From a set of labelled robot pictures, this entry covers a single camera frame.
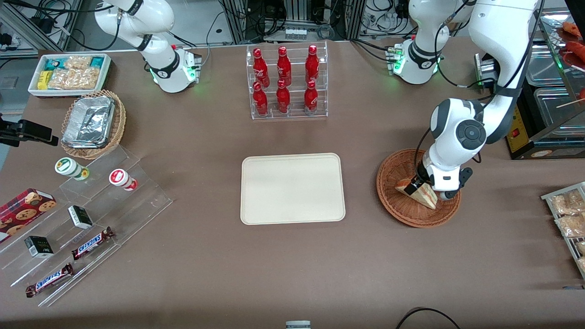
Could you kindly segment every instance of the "red bottle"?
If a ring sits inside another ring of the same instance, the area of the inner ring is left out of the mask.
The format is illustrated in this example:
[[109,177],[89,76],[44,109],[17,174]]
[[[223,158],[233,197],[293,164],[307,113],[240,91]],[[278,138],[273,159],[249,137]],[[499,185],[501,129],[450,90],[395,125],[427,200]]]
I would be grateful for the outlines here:
[[319,58],[317,58],[317,46],[309,46],[309,56],[305,62],[305,80],[307,83],[311,80],[317,80],[319,77]]
[[307,83],[307,90],[305,90],[305,113],[313,115],[317,112],[317,90],[315,89],[315,80]]
[[287,114],[291,105],[291,94],[288,92],[287,84],[283,79],[278,81],[276,99],[278,100],[278,110],[280,113]]
[[260,49],[256,48],[252,53],[254,54],[254,75],[256,76],[256,80],[262,84],[263,88],[268,88],[270,86],[268,65],[266,65],[266,61],[262,58]]
[[258,115],[260,116],[267,116],[268,115],[268,99],[266,98],[266,94],[262,90],[262,86],[258,81],[254,81],[252,85],[254,88],[254,93],[252,94],[252,98],[254,98],[254,105],[256,106],[256,111],[258,111]]
[[291,60],[288,59],[286,47],[278,47],[278,63],[276,67],[278,68],[278,78],[284,80],[286,86],[291,85],[293,83],[293,73],[291,70]]

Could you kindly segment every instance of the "small white box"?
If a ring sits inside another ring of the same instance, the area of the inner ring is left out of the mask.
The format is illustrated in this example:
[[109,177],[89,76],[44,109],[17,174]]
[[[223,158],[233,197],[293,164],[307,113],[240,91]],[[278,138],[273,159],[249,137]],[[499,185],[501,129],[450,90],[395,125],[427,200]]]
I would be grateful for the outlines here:
[[[44,71],[45,66],[49,60],[54,59],[62,59],[68,56],[91,56],[91,57],[103,57],[104,62],[102,63],[102,67],[99,69],[99,76],[98,82],[95,84],[94,89],[77,89],[77,90],[40,90],[37,89],[37,84],[39,82],[40,73]],[[110,66],[110,62],[112,60],[107,54],[104,53],[71,53],[71,54],[51,54],[51,55],[42,55],[39,59],[39,63],[35,69],[35,73],[33,74],[33,78],[30,80],[29,84],[29,93],[31,95],[37,97],[69,97],[69,96],[81,96],[85,94],[89,94],[94,91],[102,90],[104,86],[104,82],[106,81],[106,76],[108,75],[108,70]]]

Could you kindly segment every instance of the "wicker basket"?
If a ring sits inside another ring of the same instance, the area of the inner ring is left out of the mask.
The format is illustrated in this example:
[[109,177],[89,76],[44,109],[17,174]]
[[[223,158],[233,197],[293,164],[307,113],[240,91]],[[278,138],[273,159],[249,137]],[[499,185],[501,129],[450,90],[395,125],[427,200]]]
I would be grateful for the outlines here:
[[[120,140],[122,139],[122,135],[124,134],[124,125],[126,124],[126,110],[124,109],[124,104],[120,101],[120,98],[116,94],[111,91],[107,90],[100,90],[97,92],[92,92],[87,95],[83,95],[82,98],[91,98],[91,97],[99,97],[99,96],[108,96],[113,98],[116,102],[116,108],[114,109],[114,118],[112,119],[112,128],[110,129],[109,134],[109,142],[108,144],[101,149],[74,149],[70,148],[63,144],[63,140],[61,140],[61,146],[65,149],[65,152],[70,156],[74,157],[82,157],[83,159],[87,160],[94,160],[98,156],[103,155],[110,150],[113,150],[118,144],[120,144]],[[69,107],[69,111],[67,111],[67,115],[65,115],[65,120],[61,126],[61,133],[65,133],[65,129],[67,124],[69,123],[69,117],[71,116],[71,110],[73,109],[73,105],[71,104]]]
[[[380,165],[376,178],[378,196],[384,208],[397,220],[413,227],[435,227],[451,219],[459,209],[461,191],[454,198],[443,201],[439,198],[436,209],[430,209],[397,191],[394,187],[399,180],[414,177],[415,149],[394,152]],[[422,159],[423,150],[418,151]]]

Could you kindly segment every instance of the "snickers bar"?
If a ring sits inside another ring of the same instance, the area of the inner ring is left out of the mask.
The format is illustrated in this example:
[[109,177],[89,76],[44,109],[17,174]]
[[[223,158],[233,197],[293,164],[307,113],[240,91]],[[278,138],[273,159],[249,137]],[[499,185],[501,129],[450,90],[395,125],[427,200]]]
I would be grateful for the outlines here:
[[31,298],[34,297],[36,294],[40,293],[46,287],[54,285],[62,278],[75,274],[73,272],[73,267],[70,263],[65,265],[64,268],[56,271],[55,273],[49,275],[48,277],[44,278],[43,280],[36,283],[36,285],[30,285],[26,287],[26,297]]
[[71,253],[73,254],[73,259],[77,260],[83,257],[86,253],[92,251],[95,247],[102,244],[107,239],[114,236],[112,229],[108,226],[105,230],[101,231],[98,235],[93,237],[88,242],[81,245],[81,247],[73,250]]

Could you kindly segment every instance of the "table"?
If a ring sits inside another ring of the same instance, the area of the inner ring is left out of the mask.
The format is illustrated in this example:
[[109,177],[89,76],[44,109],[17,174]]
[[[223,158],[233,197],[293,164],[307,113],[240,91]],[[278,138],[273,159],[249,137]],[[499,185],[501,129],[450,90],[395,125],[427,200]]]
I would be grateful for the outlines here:
[[[316,329],[393,328],[416,306],[442,310],[463,328],[583,327],[585,293],[561,290],[582,281],[539,196],[582,181],[585,160],[512,161],[504,141],[487,146],[483,163],[469,164],[475,174],[456,216],[411,228],[379,202],[378,166],[417,145],[443,99],[478,93],[438,75],[408,85],[355,45],[330,42],[329,118],[253,122],[245,49],[212,49],[201,83],[179,94],[152,82],[138,52],[110,53],[108,88],[128,116],[122,144],[176,201],[49,308],[0,277],[0,327],[268,329],[307,319]],[[473,81],[478,51],[453,38],[445,74]],[[31,97],[24,118],[58,132],[70,103]],[[318,152],[341,158],[344,220],[242,224],[246,157]],[[53,164],[63,155],[33,142],[12,149],[0,200],[58,187],[64,177]],[[418,313],[403,328],[415,325],[450,327]]]

